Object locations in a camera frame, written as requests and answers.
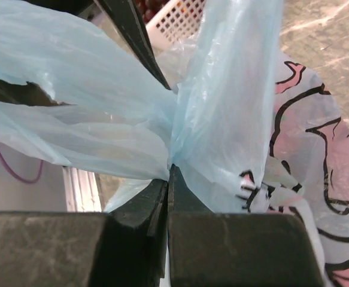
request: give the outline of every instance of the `plastic bag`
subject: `plastic bag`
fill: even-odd
[[[174,163],[211,210],[242,212],[242,176],[258,188],[268,153],[282,7],[209,0],[176,96],[91,23],[0,0],[0,79],[37,83],[73,104],[0,103],[0,142],[132,179],[168,179]]]
[[[157,59],[176,86],[196,50],[186,39]],[[349,286],[349,129],[312,70],[278,51],[269,157],[268,212],[300,218],[327,286]]]

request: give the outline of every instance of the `perforated basket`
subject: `perforated basket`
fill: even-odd
[[[206,0],[170,0],[146,25],[154,48],[166,50],[198,31]]]

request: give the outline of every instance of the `concrete floor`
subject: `concrete floor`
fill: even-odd
[[[109,20],[104,20],[101,27],[130,51]],[[318,72],[349,125],[349,0],[286,1],[280,47]],[[120,181],[98,175],[102,204],[114,194]]]

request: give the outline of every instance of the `translucent plastic bag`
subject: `translucent plastic bag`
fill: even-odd
[[[179,42],[157,59],[170,85],[180,85],[196,50]],[[320,77],[282,51],[262,188],[268,212],[303,220],[327,286],[349,286],[349,129]]]
[[[282,7],[282,0],[208,0],[176,95],[91,23],[0,0],[0,79],[34,82],[73,104],[0,103],[0,142],[132,179],[168,179],[174,163],[210,209],[242,212],[241,175],[259,188],[268,153]]]

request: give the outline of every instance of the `plastic bag handle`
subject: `plastic bag handle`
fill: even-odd
[[[133,0],[95,0],[114,22],[144,67],[168,90],[170,86],[154,57],[145,23]]]

